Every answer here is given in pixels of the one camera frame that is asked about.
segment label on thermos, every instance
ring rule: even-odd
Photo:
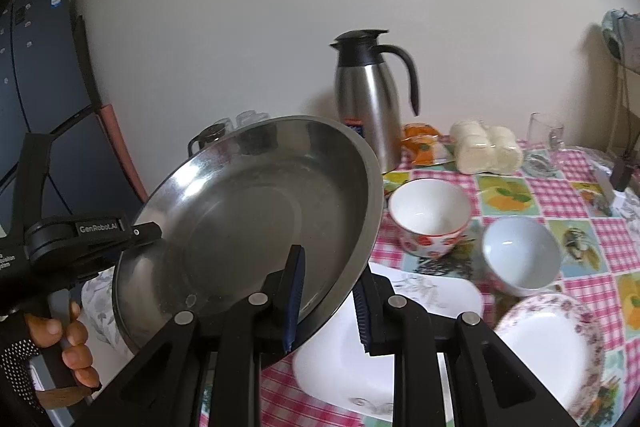
[[[351,127],[356,133],[364,138],[364,130],[362,128],[362,120],[359,118],[345,118],[343,123],[347,127]]]

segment white wall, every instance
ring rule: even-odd
[[[604,146],[614,68],[596,24],[638,0],[76,0],[95,76],[116,110],[143,183],[181,163],[212,121],[254,108],[331,114],[343,31],[382,38],[415,59],[422,114],[448,130],[482,118],[526,134],[529,113],[554,111],[568,141]],[[406,75],[388,59],[411,120]]]

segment round plate with floral rim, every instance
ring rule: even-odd
[[[584,304],[560,293],[516,304],[495,332],[574,419],[588,409],[600,386],[604,340]]]

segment checkered tablecloth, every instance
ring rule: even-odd
[[[595,313],[604,332],[607,357],[602,389],[610,391],[613,405],[610,414],[604,411],[606,414],[597,418],[604,420],[596,424],[592,420],[590,425],[607,427],[619,418],[640,385],[640,323],[629,319],[632,323],[627,324],[621,304],[621,296],[633,291],[629,285],[637,282],[640,295],[640,260],[627,233],[628,222],[621,217],[607,216],[597,201],[590,199],[599,187],[588,158],[578,150],[569,150],[562,153],[561,164],[562,171],[553,179],[530,178],[524,172],[508,177],[491,176],[516,183],[514,187],[532,196],[526,209],[514,212],[497,210],[486,201],[483,187],[495,182],[487,179],[486,174],[465,176],[447,170],[446,166],[411,170],[407,158],[400,170],[406,172],[407,180],[437,178],[460,185],[472,202],[474,220],[480,229],[500,216],[524,214],[548,226],[560,243],[558,230],[562,232],[567,227],[579,229],[590,238],[599,261],[594,266],[563,266],[558,284],[564,293],[574,296]],[[419,271],[416,266],[421,262],[401,250],[395,224],[386,211],[371,259],[386,266]],[[500,296],[494,294],[484,280],[475,279],[474,283],[484,297],[484,320],[494,324]],[[369,420],[304,394],[296,384],[291,359],[287,357],[262,372],[262,422],[273,427],[357,427]]]

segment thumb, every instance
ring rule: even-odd
[[[53,346],[62,338],[62,324],[57,319],[43,319],[30,313],[24,314],[31,340],[38,347]]]

